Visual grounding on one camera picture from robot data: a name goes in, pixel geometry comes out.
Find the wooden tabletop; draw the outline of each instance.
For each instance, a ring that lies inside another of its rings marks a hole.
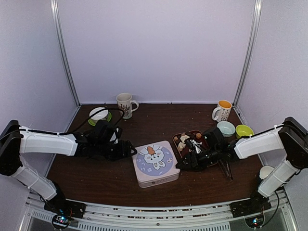
[[[76,128],[99,105],[83,105],[71,129]],[[135,147],[167,140],[177,149],[172,136],[189,130],[215,127],[211,119],[213,104],[140,104],[129,120],[122,120],[122,140]],[[112,122],[119,118],[113,111]],[[229,121],[240,124],[234,110]],[[92,127],[86,123],[80,131]],[[256,174],[262,167],[257,155],[231,163],[234,180],[229,182],[219,165],[202,172],[181,171],[178,180],[140,188],[131,158],[116,162],[57,155],[48,178],[57,182],[68,199],[121,206],[206,205],[244,199],[256,189]]]

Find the cartoon rabbit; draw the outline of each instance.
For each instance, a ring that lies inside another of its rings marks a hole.
[[[148,146],[146,149],[142,149],[141,152],[139,152],[141,155],[144,156],[144,160],[146,163],[153,164],[153,167],[156,170],[159,170],[160,167],[165,167],[166,164],[163,161],[164,153],[162,151],[162,146],[153,145]]]

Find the tin lid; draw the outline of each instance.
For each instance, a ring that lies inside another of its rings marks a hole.
[[[180,173],[177,160],[168,141],[151,143],[136,148],[133,156],[137,179],[140,183],[165,179]]]

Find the white bowl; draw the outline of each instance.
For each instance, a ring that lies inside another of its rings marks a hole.
[[[223,137],[230,137],[235,133],[235,126],[228,121],[220,121],[217,128],[219,128]]]

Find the white cup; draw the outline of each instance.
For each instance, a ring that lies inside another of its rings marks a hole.
[[[132,100],[132,98],[132,95],[129,93],[121,93],[116,97],[117,106],[125,112],[123,119],[131,118],[133,112],[139,108],[139,103],[135,100]],[[133,103],[137,106],[135,109],[132,109]]]
[[[90,116],[92,116],[94,113],[96,113],[96,112],[98,112],[99,110],[102,110],[102,109],[104,109],[104,107],[94,108],[90,112]],[[107,116],[108,116],[108,110],[104,110],[104,111],[97,113],[93,117],[91,117],[90,121],[91,121],[91,123],[96,124],[97,121],[99,121],[99,120],[107,120]]]
[[[212,119],[220,122],[227,121],[232,109],[232,103],[226,100],[220,100],[217,104],[217,108],[213,110]]]

